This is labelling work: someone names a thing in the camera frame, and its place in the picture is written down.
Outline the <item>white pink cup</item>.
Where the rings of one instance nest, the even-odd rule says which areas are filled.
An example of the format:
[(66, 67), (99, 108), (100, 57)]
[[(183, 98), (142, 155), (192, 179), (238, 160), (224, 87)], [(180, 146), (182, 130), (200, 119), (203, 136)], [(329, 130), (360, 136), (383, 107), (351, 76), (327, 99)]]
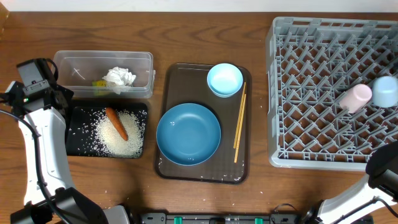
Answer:
[(357, 84), (345, 92), (339, 105), (342, 109), (348, 110), (348, 113), (355, 113), (368, 103), (372, 95), (370, 87), (365, 84)]

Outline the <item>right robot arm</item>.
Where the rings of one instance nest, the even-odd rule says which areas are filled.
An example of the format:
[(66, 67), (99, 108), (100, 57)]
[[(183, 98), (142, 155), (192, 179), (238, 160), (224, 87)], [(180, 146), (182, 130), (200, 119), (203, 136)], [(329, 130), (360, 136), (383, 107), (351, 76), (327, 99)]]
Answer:
[(348, 190), (311, 208), (300, 223), (354, 223), (382, 207), (396, 217), (392, 206), (397, 204), (397, 142), (377, 149), (365, 172)]

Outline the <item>orange carrot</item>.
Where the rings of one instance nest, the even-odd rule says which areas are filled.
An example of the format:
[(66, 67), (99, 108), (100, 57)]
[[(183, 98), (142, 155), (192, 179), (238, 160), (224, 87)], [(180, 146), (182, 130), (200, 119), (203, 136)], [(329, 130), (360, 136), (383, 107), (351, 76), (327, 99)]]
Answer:
[(121, 120), (119, 119), (117, 112), (112, 108), (106, 108), (105, 113), (106, 113), (107, 117), (109, 118), (110, 122), (113, 124), (116, 131), (122, 137), (122, 139), (127, 141), (128, 140), (127, 132), (126, 132)]

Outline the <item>dark blue plate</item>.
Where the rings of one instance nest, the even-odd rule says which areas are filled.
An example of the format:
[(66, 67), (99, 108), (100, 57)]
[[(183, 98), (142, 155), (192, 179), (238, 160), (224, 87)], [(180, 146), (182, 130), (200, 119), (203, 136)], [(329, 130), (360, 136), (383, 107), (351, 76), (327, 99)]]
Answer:
[(181, 166), (195, 166), (207, 161), (218, 149), (221, 126), (208, 108), (182, 103), (161, 117), (156, 140), (168, 160)]

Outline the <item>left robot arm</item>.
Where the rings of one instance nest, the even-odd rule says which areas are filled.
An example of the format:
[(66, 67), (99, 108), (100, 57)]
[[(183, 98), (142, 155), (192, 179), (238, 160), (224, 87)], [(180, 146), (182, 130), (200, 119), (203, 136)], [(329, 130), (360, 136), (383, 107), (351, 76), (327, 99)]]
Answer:
[(102, 209), (75, 188), (67, 159), (65, 131), (73, 92), (57, 84), (58, 69), (49, 58), (17, 65), (21, 82), (13, 81), (2, 102), (22, 131), (27, 159), (24, 208), (11, 223), (129, 223), (122, 205)]

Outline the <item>yellow pandan cake wrapper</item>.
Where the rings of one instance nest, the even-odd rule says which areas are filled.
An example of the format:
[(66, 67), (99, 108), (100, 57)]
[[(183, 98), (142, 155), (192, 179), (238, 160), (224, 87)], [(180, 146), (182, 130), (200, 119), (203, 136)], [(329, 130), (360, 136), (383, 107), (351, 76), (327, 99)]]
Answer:
[(95, 96), (103, 96), (103, 95), (107, 95), (108, 94), (107, 91), (103, 90), (103, 88), (106, 87), (106, 81), (105, 80), (94, 81), (91, 84), (95, 88), (94, 89), (94, 95)]

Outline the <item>white tissue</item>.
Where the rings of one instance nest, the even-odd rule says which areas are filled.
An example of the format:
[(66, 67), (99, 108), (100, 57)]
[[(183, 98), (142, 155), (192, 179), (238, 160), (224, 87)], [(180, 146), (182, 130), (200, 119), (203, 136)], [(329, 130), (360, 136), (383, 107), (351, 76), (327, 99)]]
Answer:
[(136, 75), (132, 74), (128, 68), (114, 67), (109, 69), (102, 79), (106, 82), (106, 86), (120, 95), (133, 87)]

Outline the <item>light blue cup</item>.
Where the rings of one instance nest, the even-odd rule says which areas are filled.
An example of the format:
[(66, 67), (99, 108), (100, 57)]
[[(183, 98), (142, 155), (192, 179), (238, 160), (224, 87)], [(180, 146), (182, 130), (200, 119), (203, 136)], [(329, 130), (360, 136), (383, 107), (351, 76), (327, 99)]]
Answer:
[(397, 78), (385, 76), (373, 83), (373, 103), (381, 108), (390, 108), (397, 104)]

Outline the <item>light blue bowl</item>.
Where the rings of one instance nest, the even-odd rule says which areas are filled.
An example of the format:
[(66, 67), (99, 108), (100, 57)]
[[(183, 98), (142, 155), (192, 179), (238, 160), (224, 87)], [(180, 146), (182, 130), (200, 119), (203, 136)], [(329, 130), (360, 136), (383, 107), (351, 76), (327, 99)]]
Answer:
[(238, 67), (230, 63), (220, 63), (212, 67), (207, 74), (209, 89), (218, 97), (228, 98), (243, 86), (243, 74)]

